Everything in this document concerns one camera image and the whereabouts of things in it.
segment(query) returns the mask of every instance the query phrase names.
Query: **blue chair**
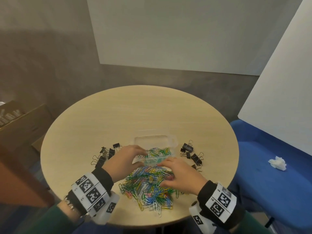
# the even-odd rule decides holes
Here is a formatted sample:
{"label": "blue chair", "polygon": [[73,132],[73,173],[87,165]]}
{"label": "blue chair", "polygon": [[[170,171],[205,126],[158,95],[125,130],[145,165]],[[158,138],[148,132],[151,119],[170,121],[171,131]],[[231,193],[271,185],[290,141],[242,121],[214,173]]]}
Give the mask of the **blue chair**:
{"label": "blue chair", "polygon": [[[312,229],[312,156],[242,121],[231,122],[238,140],[235,181],[276,220]],[[268,161],[282,157],[285,171]]]}

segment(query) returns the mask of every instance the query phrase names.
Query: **round wooden table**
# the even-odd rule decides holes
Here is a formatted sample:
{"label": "round wooden table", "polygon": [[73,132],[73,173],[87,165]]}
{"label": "round wooden table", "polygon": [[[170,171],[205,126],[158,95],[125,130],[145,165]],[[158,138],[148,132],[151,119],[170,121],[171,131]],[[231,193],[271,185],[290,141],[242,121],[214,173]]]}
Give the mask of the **round wooden table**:
{"label": "round wooden table", "polygon": [[[135,85],[105,90],[86,97],[65,110],[49,128],[41,148],[44,177],[62,199],[71,185],[91,172],[92,157],[102,146],[128,145],[138,130],[167,128],[176,135],[180,154],[183,143],[193,140],[194,152],[204,153],[202,175],[227,187],[238,165],[236,136],[226,119],[205,101],[182,91]],[[193,165],[191,159],[184,158]],[[113,191],[120,200],[108,223],[125,227],[168,224],[188,217],[194,195],[174,197],[173,209],[141,211],[137,202]]]}

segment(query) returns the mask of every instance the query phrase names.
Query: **white tissue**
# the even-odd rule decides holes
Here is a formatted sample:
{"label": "white tissue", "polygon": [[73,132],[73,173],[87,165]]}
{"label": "white tissue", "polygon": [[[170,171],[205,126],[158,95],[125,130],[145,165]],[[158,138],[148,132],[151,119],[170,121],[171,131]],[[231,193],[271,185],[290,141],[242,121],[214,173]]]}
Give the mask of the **white tissue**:
{"label": "white tissue", "polygon": [[271,164],[272,167],[280,169],[282,171],[286,170],[286,163],[285,160],[283,160],[281,157],[275,156],[275,159],[270,159],[269,163]]}

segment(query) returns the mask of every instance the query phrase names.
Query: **white board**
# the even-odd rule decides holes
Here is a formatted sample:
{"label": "white board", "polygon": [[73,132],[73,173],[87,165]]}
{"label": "white board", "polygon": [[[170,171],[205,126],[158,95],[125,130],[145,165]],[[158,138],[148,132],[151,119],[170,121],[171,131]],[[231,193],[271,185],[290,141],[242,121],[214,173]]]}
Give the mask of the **white board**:
{"label": "white board", "polygon": [[312,155],[312,0],[303,0],[238,117]]}
{"label": "white board", "polygon": [[260,75],[302,0],[88,0],[101,64]]}

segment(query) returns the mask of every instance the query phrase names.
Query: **green sweater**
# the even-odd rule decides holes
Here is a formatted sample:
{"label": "green sweater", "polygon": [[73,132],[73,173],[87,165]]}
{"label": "green sweater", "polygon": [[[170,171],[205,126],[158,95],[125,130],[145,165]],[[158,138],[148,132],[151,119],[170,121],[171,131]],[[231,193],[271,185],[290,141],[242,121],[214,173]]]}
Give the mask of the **green sweater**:
{"label": "green sweater", "polygon": [[[56,206],[50,208],[33,226],[23,234],[70,234],[77,228],[71,220]],[[271,234],[257,220],[246,212],[235,234]]]}

